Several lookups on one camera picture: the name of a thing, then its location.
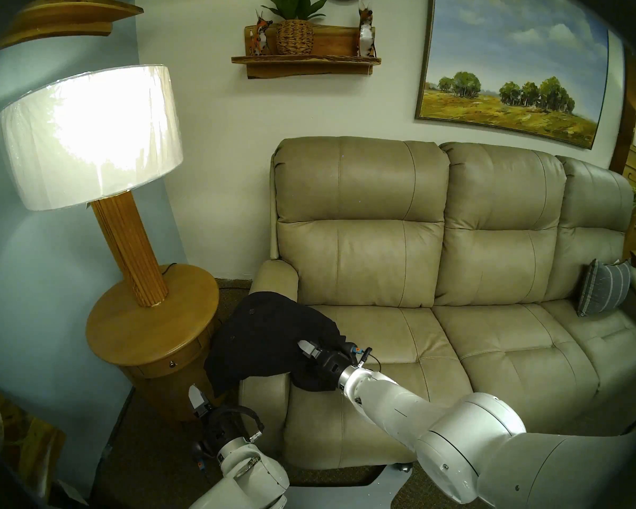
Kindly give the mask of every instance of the wall shelf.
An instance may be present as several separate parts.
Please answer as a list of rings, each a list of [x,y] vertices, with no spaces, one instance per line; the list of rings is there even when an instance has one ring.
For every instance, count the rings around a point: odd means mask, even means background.
[[[249,47],[253,30],[254,25],[248,25],[243,29],[245,47]],[[266,30],[269,54],[233,56],[231,62],[247,66],[248,78],[324,74],[370,75],[373,66],[382,63],[381,58],[355,55],[360,35],[357,27],[314,25],[313,53],[296,56],[278,54],[276,32],[276,24]]]
[[[0,40],[0,49],[55,36],[108,36],[112,22],[141,14],[141,7],[115,0],[37,0],[26,5]]]
[[[233,56],[233,63],[248,66],[248,78],[278,78],[296,75],[370,75],[372,66],[382,63],[381,58],[367,56]]]

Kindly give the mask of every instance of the black cloth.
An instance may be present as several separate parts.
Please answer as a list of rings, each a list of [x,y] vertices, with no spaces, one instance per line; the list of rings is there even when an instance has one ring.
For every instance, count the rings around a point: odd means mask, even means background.
[[[334,390],[312,368],[298,341],[347,353],[346,337],[333,320],[276,292],[245,297],[212,337],[205,372],[216,396],[249,376],[291,372],[292,382],[304,390]]]

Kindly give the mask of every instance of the beige leather sofa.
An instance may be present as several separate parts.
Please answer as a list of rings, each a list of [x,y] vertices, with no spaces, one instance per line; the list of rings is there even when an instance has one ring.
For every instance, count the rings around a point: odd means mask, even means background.
[[[320,310],[423,398],[488,392],[529,431],[558,432],[636,387],[636,271],[632,317],[579,318],[574,301],[584,266],[621,257],[631,205],[623,177],[539,151],[289,139],[271,164],[272,260],[251,291]],[[337,391],[280,375],[239,397],[266,425],[258,445],[295,466],[414,460]]]

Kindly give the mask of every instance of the sofa backrest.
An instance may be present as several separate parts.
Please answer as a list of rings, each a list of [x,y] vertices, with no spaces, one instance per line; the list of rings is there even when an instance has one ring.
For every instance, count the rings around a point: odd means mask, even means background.
[[[291,138],[272,183],[278,252],[297,270],[300,303],[433,305],[448,188],[436,144]]]
[[[626,178],[575,158],[558,158],[568,179],[544,301],[571,297],[593,259],[614,263],[622,258],[633,207]]]
[[[532,303],[553,263],[565,173],[553,155],[446,143],[450,159],[436,304]]]

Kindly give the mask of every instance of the woven basket planter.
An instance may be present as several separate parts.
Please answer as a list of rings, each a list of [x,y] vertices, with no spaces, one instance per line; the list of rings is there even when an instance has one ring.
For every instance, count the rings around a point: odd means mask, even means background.
[[[311,54],[313,26],[306,20],[285,20],[278,26],[276,45],[280,54]]]

